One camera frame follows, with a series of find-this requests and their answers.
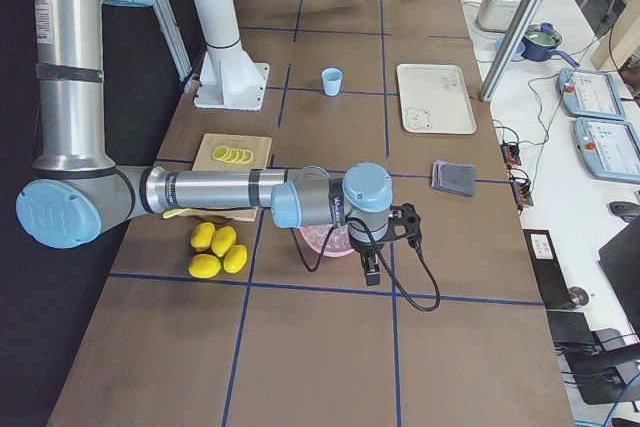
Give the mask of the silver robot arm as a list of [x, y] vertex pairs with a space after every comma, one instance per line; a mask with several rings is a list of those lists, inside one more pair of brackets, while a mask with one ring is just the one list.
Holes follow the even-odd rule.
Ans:
[[260, 209], [275, 225], [346, 227], [368, 285], [385, 265], [393, 199], [388, 172], [360, 163], [341, 178], [324, 169], [168, 171], [119, 166], [106, 153], [102, 6], [153, 0], [34, 0], [42, 152], [17, 196], [24, 230], [74, 248], [134, 217], [171, 209]]

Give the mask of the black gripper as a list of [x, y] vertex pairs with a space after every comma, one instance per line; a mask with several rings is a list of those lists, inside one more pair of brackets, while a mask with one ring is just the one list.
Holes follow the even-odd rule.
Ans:
[[382, 248], [382, 244], [391, 240], [389, 229], [383, 233], [381, 230], [374, 231], [368, 235], [364, 230], [356, 226], [348, 227], [349, 243], [351, 247], [359, 253], [361, 266], [365, 278], [365, 285], [372, 286], [380, 283], [379, 255], [377, 250]]

